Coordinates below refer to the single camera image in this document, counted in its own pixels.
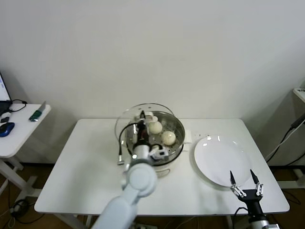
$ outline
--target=wire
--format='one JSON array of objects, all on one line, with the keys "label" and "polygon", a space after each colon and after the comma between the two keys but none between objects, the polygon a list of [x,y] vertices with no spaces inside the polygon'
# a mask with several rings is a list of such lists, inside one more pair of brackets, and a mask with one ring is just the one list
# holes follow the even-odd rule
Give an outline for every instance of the wire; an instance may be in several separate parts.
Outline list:
[{"label": "wire", "polygon": [[10,219],[3,225],[2,229],[5,229],[6,225],[9,223]]},{"label": "wire", "polygon": [[239,212],[239,210],[241,210],[241,209],[244,209],[244,210],[248,211],[248,209],[246,209],[246,208],[244,208],[244,207],[240,207],[240,208],[238,208],[238,209],[236,210],[236,212],[235,212],[234,215],[233,215],[233,220],[232,220],[233,229],[235,229],[235,217],[236,217],[237,213]]},{"label": "wire", "polygon": [[195,218],[195,216],[193,216],[193,217],[191,217],[191,218],[189,218],[188,220],[186,220],[186,221],[184,221],[184,222],[182,222],[181,224],[179,224],[175,229],[178,229],[180,226],[182,226],[183,224],[185,224],[185,223],[187,223],[187,222],[189,222],[189,221],[191,221],[193,218]]},{"label": "wire", "polygon": [[289,201],[291,201],[292,203],[295,203],[295,204],[297,204],[297,205],[301,205],[301,201],[300,201],[294,194],[292,194],[292,193],[290,193],[290,192],[288,192],[288,191],[285,191],[285,190],[282,190],[282,192],[283,192],[283,193],[289,194],[289,195],[292,196],[296,201],[293,201],[293,200],[291,200],[291,199],[286,198],[287,200],[289,200]]},{"label": "wire", "polygon": [[9,203],[9,209],[10,209],[11,208],[11,206],[10,206],[10,180],[8,180],[8,188],[9,188],[8,203]]},{"label": "wire", "polygon": [[41,219],[42,217],[44,217],[45,214],[42,214],[40,217],[38,217],[37,219],[33,220],[33,221],[30,221],[30,222],[22,222],[20,221],[19,219],[16,218],[16,221],[21,223],[21,224],[31,224],[31,223],[34,223],[36,221],[38,221],[39,219]]},{"label": "wire", "polygon": [[14,100],[12,100],[11,102],[13,103],[13,102],[15,102],[15,101],[20,101],[22,104],[24,104],[24,106],[23,106],[22,108],[18,109],[18,110],[11,110],[11,109],[9,109],[9,112],[17,112],[17,111],[20,111],[20,110],[22,110],[24,107],[26,107],[27,104],[28,104],[28,102],[26,102],[26,101],[24,101],[24,100],[21,100],[21,99],[14,99]]},{"label": "wire", "polygon": [[119,135],[119,144],[120,144],[120,149],[119,149],[119,155],[122,155],[122,144],[121,144],[121,136],[124,132],[125,129],[127,129],[129,126],[132,126],[132,125],[137,125],[136,123],[129,123],[127,126],[125,126],[123,128],[123,130],[120,132],[120,135]]},{"label": "wire", "polygon": [[172,222],[174,222],[175,220],[172,220],[172,221],[169,221],[166,225],[165,225],[165,227],[163,228],[163,229],[166,229],[167,228],[167,226],[168,225],[170,225]]},{"label": "wire", "polygon": [[284,144],[284,143],[291,137],[291,135],[293,135],[293,134],[295,133],[295,131],[297,131],[297,130],[302,126],[302,124],[304,124],[304,123],[305,123],[305,119],[304,119],[304,121],[303,121],[303,122],[293,131],[293,132],[291,132],[290,135],[288,135],[288,137],[286,138],[287,134],[293,129],[292,127],[289,128],[289,130],[288,130],[287,133],[285,134],[284,138],[282,139],[281,143],[280,143],[280,144],[279,144],[279,145],[278,145],[269,155],[266,156],[266,158],[267,158],[267,157],[269,157],[269,156],[271,155],[271,157],[267,160],[267,163],[271,160],[271,158],[274,157],[274,155],[277,153],[279,147],[280,147],[282,144]]},{"label": "wire", "polygon": [[[28,207],[29,206],[32,206],[33,204],[35,203],[32,203],[32,204],[29,204],[28,201],[26,201],[25,199],[21,199],[21,200],[18,200],[16,203],[14,203],[14,205],[11,207],[10,206],[10,181],[8,180],[8,188],[9,188],[9,194],[8,194],[8,204],[9,204],[9,209],[13,209],[13,212],[11,212],[11,216],[12,218],[14,218],[14,220],[16,220],[17,222],[21,223],[21,224],[31,224],[31,223],[34,223],[36,221],[38,221],[39,219],[41,219],[45,214],[42,214],[40,217],[38,217],[37,219],[33,220],[33,221],[30,221],[30,222],[23,222],[23,221],[20,221],[18,218],[23,216],[27,210],[28,210]],[[21,208],[23,207],[22,203],[25,203],[26,206],[26,210],[24,212],[22,212],[22,214],[20,214],[19,212],[15,212],[14,209],[15,209],[15,206],[20,206]]]},{"label": "wire", "polygon": [[273,214],[271,214],[273,220],[280,226],[280,229],[285,229],[278,221],[277,219],[275,218],[275,216]]},{"label": "wire", "polygon": [[153,148],[154,146],[158,146],[159,149],[163,149],[163,146],[161,144],[153,144],[153,145],[151,145],[151,148]]},{"label": "wire", "polygon": [[8,224],[8,227],[9,228],[13,228],[16,224],[16,219],[14,217],[11,217],[10,220],[9,220],[9,224]]},{"label": "wire", "polygon": [[4,216],[9,210],[10,210],[10,209],[7,209],[5,212],[3,212],[3,213],[0,215],[0,218],[1,218],[2,216]]},{"label": "wire", "polygon": [[271,155],[271,157],[267,160],[267,163],[274,157],[274,155],[277,153],[278,149],[280,148],[281,144],[284,142],[285,138],[287,137],[287,135],[289,134],[289,132],[292,131],[292,128],[290,127],[289,130],[286,132],[286,134],[284,135],[283,139],[281,140],[280,144],[269,154],[266,156],[269,157]]},{"label": "wire", "polygon": [[290,163],[288,163],[287,165],[284,165],[284,166],[289,166],[289,165],[291,165],[291,164],[293,164],[294,162],[296,162],[296,161],[298,161],[298,160],[300,160],[302,157],[304,157],[305,156],[305,153],[303,153],[300,157],[298,157],[296,160],[294,160],[293,162],[290,162]]}]

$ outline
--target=computer monitor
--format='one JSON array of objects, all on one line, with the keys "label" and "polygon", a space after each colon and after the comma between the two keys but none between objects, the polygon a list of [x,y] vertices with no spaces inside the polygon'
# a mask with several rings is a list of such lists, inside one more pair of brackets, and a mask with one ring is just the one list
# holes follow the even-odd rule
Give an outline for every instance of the computer monitor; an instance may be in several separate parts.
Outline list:
[{"label": "computer monitor", "polygon": [[9,102],[10,95],[0,73],[0,102]]}]

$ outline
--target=cable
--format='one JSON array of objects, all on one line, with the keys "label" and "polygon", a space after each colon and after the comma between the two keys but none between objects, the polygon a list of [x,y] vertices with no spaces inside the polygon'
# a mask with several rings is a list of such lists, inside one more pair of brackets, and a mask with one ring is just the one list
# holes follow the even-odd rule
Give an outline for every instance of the cable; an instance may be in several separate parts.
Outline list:
[{"label": "cable", "polygon": [[38,217],[37,219],[33,220],[33,221],[30,221],[30,222],[22,222],[20,221],[19,219],[15,218],[17,222],[21,223],[21,224],[31,224],[31,223],[34,223],[36,221],[38,221],[39,219],[41,219],[42,217],[44,217],[45,214],[42,214],[40,217]]},{"label": "cable", "polygon": [[[18,218],[24,216],[27,213],[29,207],[35,203],[29,204],[29,202],[27,200],[20,199],[16,203],[14,203],[14,205],[11,207],[10,206],[10,181],[9,180],[8,180],[8,187],[9,187],[8,204],[9,204],[9,209],[12,209],[12,212],[10,213],[10,215],[12,216],[12,218],[14,218],[14,220],[16,220],[17,222],[19,222],[21,224],[31,224],[31,223],[38,221],[45,215],[45,214],[42,214],[40,217],[38,217],[37,219],[30,221],[30,222],[20,221]],[[20,207],[17,212],[15,211],[16,206]]]},{"label": "cable", "polygon": [[185,223],[187,223],[187,222],[189,222],[189,221],[191,221],[193,218],[195,218],[195,216],[193,216],[193,217],[191,217],[191,218],[189,218],[188,220],[186,220],[186,221],[184,221],[184,222],[182,222],[181,224],[179,224],[175,229],[178,229],[181,225],[183,225],[183,224],[185,224]]},{"label": "cable", "polygon": [[137,125],[136,123],[129,123],[127,126],[125,126],[123,128],[123,130],[120,132],[120,135],[119,135],[119,144],[120,144],[120,149],[119,149],[119,155],[122,155],[122,144],[121,144],[121,136],[124,132],[125,129],[127,129],[129,126],[132,126],[132,125]]},{"label": "cable", "polygon": [[265,157],[265,159],[266,159],[267,157],[269,157],[269,156],[272,154],[271,157],[267,160],[267,163],[271,160],[271,158],[274,157],[274,155],[277,153],[279,147],[280,147],[282,144],[284,144],[284,143],[291,137],[291,135],[293,135],[293,134],[295,133],[295,131],[297,131],[297,130],[301,127],[301,125],[304,124],[304,123],[305,123],[305,119],[304,119],[304,120],[302,121],[302,123],[301,123],[293,132],[291,132],[290,135],[288,135],[288,137],[286,138],[287,134],[293,129],[293,127],[290,127],[290,128],[289,128],[289,130],[288,130],[287,133],[285,134],[284,138],[282,139],[281,143],[280,143],[280,144],[279,144],[270,154],[268,154],[268,155]]},{"label": "cable", "polygon": [[293,129],[297,128],[305,120],[305,113],[291,124]]},{"label": "cable", "polygon": [[151,145],[151,148],[153,148],[154,146],[158,146],[160,150],[163,149],[163,146],[160,144],[153,144],[153,145]]},{"label": "cable", "polygon": [[283,192],[283,193],[289,194],[289,195],[292,196],[297,202],[296,202],[296,201],[293,201],[293,200],[291,200],[291,199],[286,198],[288,201],[291,201],[292,203],[295,203],[295,204],[297,204],[297,205],[301,205],[301,201],[300,201],[294,194],[292,194],[292,193],[290,193],[290,192],[288,192],[288,191],[285,191],[285,190],[282,190],[282,192]]},{"label": "cable", "polygon": [[285,229],[278,221],[277,219],[275,218],[275,216],[273,214],[271,214],[273,220],[280,226],[280,229]]},{"label": "cable", "polygon": [[296,161],[298,161],[298,160],[300,160],[302,157],[304,157],[305,156],[305,153],[303,153],[300,157],[298,157],[296,160],[294,160],[293,162],[290,162],[290,163],[288,163],[287,165],[284,165],[284,166],[289,166],[289,165],[291,165],[291,164],[293,164],[294,162],[296,162]]},{"label": "cable", "polygon": [[283,139],[281,140],[280,144],[275,148],[275,150],[273,150],[269,155],[266,156],[269,157],[273,152],[273,154],[271,155],[271,157],[267,160],[267,163],[274,157],[274,155],[277,153],[278,149],[280,148],[281,144],[284,142],[285,138],[287,137],[287,135],[289,134],[289,132],[292,131],[292,128],[290,127],[289,130],[286,132],[286,134],[284,135]]},{"label": "cable", "polygon": [[16,219],[14,217],[11,217],[10,220],[9,220],[9,224],[8,224],[8,227],[9,228],[13,228],[16,224]]},{"label": "cable", "polygon": [[20,110],[22,110],[24,107],[26,107],[27,104],[28,104],[28,102],[26,102],[26,101],[24,101],[24,100],[21,100],[21,99],[14,99],[14,100],[12,100],[11,102],[13,103],[13,102],[15,102],[15,101],[20,101],[22,104],[24,104],[24,106],[23,106],[22,108],[18,109],[18,110],[11,110],[11,109],[9,109],[9,112],[17,112],[17,111],[20,111]]},{"label": "cable", "polygon": [[10,219],[4,224],[4,226],[2,227],[2,229],[5,229],[6,225],[8,225]]},{"label": "cable", "polygon": [[10,180],[8,180],[8,187],[9,187],[8,203],[9,203],[9,209],[10,209],[11,208],[11,206],[10,206]]},{"label": "cable", "polygon": [[172,220],[172,221],[169,221],[166,225],[165,225],[165,227],[163,228],[163,229],[166,229],[167,228],[167,226],[168,225],[170,225],[172,222],[174,222],[175,220]]},{"label": "cable", "polygon": [[233,215],[233,219],[232,219],[233,229],[235,229],[235,217],[236,217],[237,213],[239,212],[239,210],[241,210],[241,209],[244,209],[244,210],[248,211],[248,209],[246,209],[246,208],[244,208],[244,207],[240,207],[240,208],[238,208],[238,209],[236,210],[236,212],[235,212],[234,215]]},{"label": "cable", "polygon": [[2,216],[4,216],[8,211],[9,211],[9,209],[7,209],[5,212],[3,212],[3,213],[0,215],[0,218],[1,218]]}]

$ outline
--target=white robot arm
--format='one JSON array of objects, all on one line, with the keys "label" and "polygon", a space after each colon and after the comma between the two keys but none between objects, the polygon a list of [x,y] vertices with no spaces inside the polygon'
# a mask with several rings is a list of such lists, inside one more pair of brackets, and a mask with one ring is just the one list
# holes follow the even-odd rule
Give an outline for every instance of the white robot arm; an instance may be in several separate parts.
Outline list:
[{"label": "white robot arm", "polygon": [[140,198],[155,190],[157,175],[151,165],[138,163],[128,170],[126,181],[123,194],[109,202],[93,229],[128,229],[137,216]]}]

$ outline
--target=black cable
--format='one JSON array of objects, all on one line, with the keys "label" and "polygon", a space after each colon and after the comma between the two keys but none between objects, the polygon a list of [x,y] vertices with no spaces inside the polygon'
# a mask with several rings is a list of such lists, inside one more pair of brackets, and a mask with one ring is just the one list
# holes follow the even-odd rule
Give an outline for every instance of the black cable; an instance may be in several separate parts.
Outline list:
[{"label": "black cable", "polygon": [[15,102],[15,101],[20,101],[22,104],[24,104],[24,106],[23,106],[22,108],[18,109],[18,110],[11,110],[11,109],[9,109],[9,112],[21,111],[21,110],[22,110],[23,108],[25,108],[25,107],[27,106],[27,104],[28,104],[28,102],[26,102],[26,101],[24,101],[24,100],[21,100],[21,99],[14,99],[14,100],[12,100],[11,102],[13,103],[13,102]]},{"label": "black cable", "polygon": [[4,226],[2,227],[2,229],[5,229],[5,227],[8,225],[10,219],[4,224]]},{"label": "black cable", "polygon": [[[287,137],[287,135],[289,134],[290,131],[292,131],[293,128],[290,127],[289,130],[286,132],[286,134],[284,135],[283,139],[281,140],[280,144],[285,140],[285,138]],[[281,146],[278,146],[275,150],[275,152],[271,155],[271,157],[267,160],[267,163],[275,156],[275,154],[277,153],[278,149],[280,148]]]},{"label": "black cable", "polygon": [[232,226],[233,226],[233,229],[235,229],[235,217],[236,217],[237,213],[239,212],[239,210],[241,210],[241,209],[244,209],[244,210],[248,211],[248,209],[246,209],[246,208],[244,208],[244,207],[240,207],[240,208],[238,208],[238,209],[236,210],[236,212],[235,212],[234,215],[233,215],[233,219],[232,219]]},{"label": "black cable", "polygon": [[9,209],[10,209],[11,208],[11,206],[10,206],[10,180],[8,180],[8,187],[9,187],[8,203],[9,203]]},{"label": "black cable", "polygon": [[295,120],[294,123],[291,124],[291,127],[293,129],[296,129],[304,120],[305,120],[305,114],[303,114],[301,117]]},{"label": "black cable", "polygon": [[293,201],[293,200],[291,200],[291,199],[286,198],[288,201],[291,201],[292,203],[295,203],[295,204],[297,204],[297,205],[301,205],[301,201],[300,201],[294,194],[292,194],[292,193],[290,193],[290,192],[287,192],[287,191],[285,191],[285,190],[282,190],[282,192],[283,192],[283,193],[289,194],[290,196],[292,196],[292,197],[296,200],[296,201]]},{"label": "black cable", "polygon": [[34,223],[36,221],[38,221],[39,219],[41,219],[42,217],[44,217],[45,214],[42,214],[40,217],[38,217],[37,219],[33,220],[33,221],[30,221],[30,222],[22,222],[20,221],[18,218],[15,218],[17,222],[21,223],[21,224],[31,224],[31,223]]},{"label": "black cable", "polygon": [[271,214],[273,220],[280,226],[280,229],[285,229],[278,221],[277,219],[275,218],[275,216],[273,214]]},{"label": "black cable", "polygon": [[297,158],[296,160],[294,160],[293,162],[290,162],[289,164],[284,165],[284,166],[289,166],[289,165],[293,164],[294,162],[300,160],[300,159],[301,159],[302,157],[304,157],[304,156],[305,156],[305,153],[303,153],[300,157],[298,157],[298,158]]},{"label": "black cable", "polygon": [[125,126],[123,128],[123,130],[120,132],[120,135],[119,135],[119,144],[120,144],[120,149],[119,149],[119,155],[122,155],[122,144],[121,144],[121,136],[124,132],[125,129],[127,129],[129,126],[132,126],[132,125],[137,125],[137,123],[129,123],[127,126]]},{"label": "black cable", "polygon": [[[12,217],[14,217],[17,222],[19,222],[21,224],[31,224],[31,223],[34,223],[34,222],[38,221],[39,219],[41,219],[45,215],[45,214],[42,214],[40,217],[38,217],[37,219],[35,219],[33,221],[30,221],[30,222],[20,221],[18,218],[24,216],[26,214],[26,212],[28,211],[29,206],[31,206],[32,204],[30,205],[27,200],[21,199],[21,200],[18,200],[16,203],[14,203],[14,205],[11,207],[10,206],[10,181],[9,180],[8,180],[8,187],[9,187],[8,204],[9,204],[9,208],[13,209],[13,211],[10,212],[10,215]],[[18,211],[18,212],[15,211],[16,206],[20,206],[21,212],[20,211]]]},{"label": "black cable", "polygon": [[151,145],[151,148],[153,148],[154,146],[158,146],[160,150],[163,149],[163,146],[160,144],[153,144],[153,145]]}]

